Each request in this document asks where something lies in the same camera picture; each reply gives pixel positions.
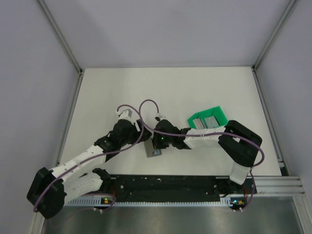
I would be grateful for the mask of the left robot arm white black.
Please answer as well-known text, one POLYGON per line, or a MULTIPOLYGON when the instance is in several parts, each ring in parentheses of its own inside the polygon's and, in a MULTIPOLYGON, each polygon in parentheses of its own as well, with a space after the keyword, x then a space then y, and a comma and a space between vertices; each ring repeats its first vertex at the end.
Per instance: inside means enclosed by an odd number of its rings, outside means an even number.
POLYGON ((50 170, 41 168, 26 196, 34 212, 50 219, 73 199, 90 192, 108 192, 111 177, 100 165, 122 152, 124 146, 133 147, 147 141, 151 135, 140 120, 120 119, 107 135, 79 156, 50 170))

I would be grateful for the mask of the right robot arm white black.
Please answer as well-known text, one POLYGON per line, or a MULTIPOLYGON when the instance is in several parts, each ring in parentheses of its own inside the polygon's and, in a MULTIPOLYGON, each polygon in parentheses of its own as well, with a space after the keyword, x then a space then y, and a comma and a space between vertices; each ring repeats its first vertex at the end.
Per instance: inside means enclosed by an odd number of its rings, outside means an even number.
POLYGON ((223 149, 234 161, 227 181, 228 188, 233 193, 239 193, 245 188, 246 177, 254 166, 262 138, 236 120, 211 129, 179 129, 167 119, 162 119, 154 128, 152 143, 157 150, 170 145, 179 150, 200 147, 223 149))

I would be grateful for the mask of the grey card holder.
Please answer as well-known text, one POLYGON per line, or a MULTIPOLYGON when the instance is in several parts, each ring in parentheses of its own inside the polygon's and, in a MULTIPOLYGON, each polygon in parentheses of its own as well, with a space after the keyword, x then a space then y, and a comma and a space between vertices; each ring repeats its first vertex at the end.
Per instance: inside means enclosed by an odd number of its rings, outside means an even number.
POLYGON ((144 142, 144 147, 146 151, 146 156, 148 158, 151 158, 151 153, 154 151, 153 141, 151 138, 144 142))

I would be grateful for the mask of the green plastic bin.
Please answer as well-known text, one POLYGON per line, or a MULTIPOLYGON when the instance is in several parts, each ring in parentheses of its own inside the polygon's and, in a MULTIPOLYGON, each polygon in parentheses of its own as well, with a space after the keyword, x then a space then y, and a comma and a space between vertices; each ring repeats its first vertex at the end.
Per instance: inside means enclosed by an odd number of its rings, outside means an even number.
POLYGON ((214 108, 208 109, 208 110, 204 110, 204 111, 200 111, 197 112, 195 114, 193 114, 188 120, 188 124, 191 128, 195 129, 195 125, 193 123, 193 119, 194 118, 200 118, 201 120, 204 121, 205 123, 205 118, 210 117, 210 116, 214 116, 216 118, 216 120, 219 123, 219 127, 224 126, 228 123, 228 120, 225 116, 225 114, 223 113, 222 109, 220 106, 216 106, 214 108))

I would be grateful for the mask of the white credit card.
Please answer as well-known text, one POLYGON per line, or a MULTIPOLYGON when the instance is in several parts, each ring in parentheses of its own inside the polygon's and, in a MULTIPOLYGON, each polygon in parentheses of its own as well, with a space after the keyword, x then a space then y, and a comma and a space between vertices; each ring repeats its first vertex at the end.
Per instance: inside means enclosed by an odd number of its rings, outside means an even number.
POLYGON ((151 153, 151 157, 160 156, 162 155, 161 150, 155 150, 151 153))

